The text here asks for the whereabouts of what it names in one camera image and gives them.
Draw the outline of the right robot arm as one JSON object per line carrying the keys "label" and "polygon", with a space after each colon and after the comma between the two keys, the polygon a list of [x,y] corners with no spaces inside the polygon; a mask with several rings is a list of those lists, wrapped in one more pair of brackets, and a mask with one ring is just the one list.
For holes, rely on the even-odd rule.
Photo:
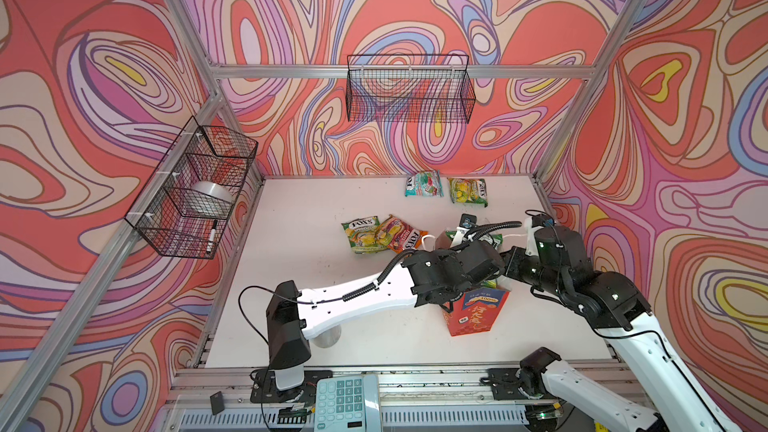
{"label": "right robot arm", "polygon": [[525,247],[502,255],[506,277],[567,308],[613,348],[652,405],[634,403],[576,371],[547,349],[527,390],[571,403],[610,431],[736,431],[665,336],[649,302],[618,272],[594,269],[580,234],[563,226],[533,227]]}

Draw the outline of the dark green snack bag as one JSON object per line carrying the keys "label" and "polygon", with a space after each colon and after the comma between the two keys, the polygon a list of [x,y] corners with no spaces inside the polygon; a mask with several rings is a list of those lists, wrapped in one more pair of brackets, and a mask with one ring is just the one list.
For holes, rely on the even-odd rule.
{"label": "dark green snack bag", "polygon": [[[448,246],[451,246],[453,244],[453,241],[454,241],[454,239],[456,237],[456,234],[457,234],[456,230],[446,230],[445,231],[445,235],[446,235],[447,240],[448,240]],[[471,241],[483,241],[483,242],[486,242],[486,243],[490,244],[495,250],[499,250],[499,247],[503,243],[503,235],[502,234],[487,233],[487,234],[484,234],[484,235],[482,235],[480,237],[472,237]],[[480,284],[480,286],[481,287],[486,287],[486,288],[497,289],[498,288],[497,279],[496,278],[492,278],[492,279],[485,280],[485,281],[483,281]]]}

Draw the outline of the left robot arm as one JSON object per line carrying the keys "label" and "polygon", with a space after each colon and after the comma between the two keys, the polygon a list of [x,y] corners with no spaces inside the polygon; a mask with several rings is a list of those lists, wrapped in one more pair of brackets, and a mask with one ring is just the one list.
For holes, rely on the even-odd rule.
{"label": "left robot arm", "polygon": [[405,249],[383,271],[318,289],[280,283],[266,309],[268,369],[287,391],[304,383],[310,341],[343,323],[388,310],[437,305],[446,312],[468,291],[506,269],[501,253],[484,241],[433,251]]}

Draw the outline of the red white paper bag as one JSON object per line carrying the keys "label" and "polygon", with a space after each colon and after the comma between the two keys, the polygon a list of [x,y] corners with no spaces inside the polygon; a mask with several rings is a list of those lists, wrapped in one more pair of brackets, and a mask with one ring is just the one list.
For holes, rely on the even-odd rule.
{"label": "red white paper bag", "polygon": [[[524,239],[524,234],[521,233],[505,233],[502,235],[503,243],[499,250],[497,250],[499,252],[506,252],[512,246],[521,245],[522,239]],[[423,239],[421,249],[432,251],[438,248],[438,246],[448,247],[445,231],[438,236],[428,234]],[[500,278],[496,279],[497,289],[481,287],[480,285],[474,286],[457,301],[450,304],[450,307],[452,307],[451,311],[443,311],[446,326],[452,337],[491,331],[507,302],[511,287],[500,283]]]}

